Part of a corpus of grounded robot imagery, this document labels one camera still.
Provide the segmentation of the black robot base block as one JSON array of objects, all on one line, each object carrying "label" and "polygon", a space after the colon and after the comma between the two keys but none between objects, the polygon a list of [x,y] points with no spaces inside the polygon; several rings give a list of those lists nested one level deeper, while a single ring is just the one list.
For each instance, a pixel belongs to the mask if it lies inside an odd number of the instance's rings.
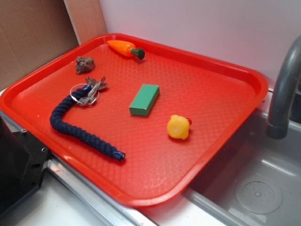
[{"label": "black robot base block", "polygon": [[12,132],[0,120],[1,216],[40,189],[49,155],[49,148],[32,133]]}]

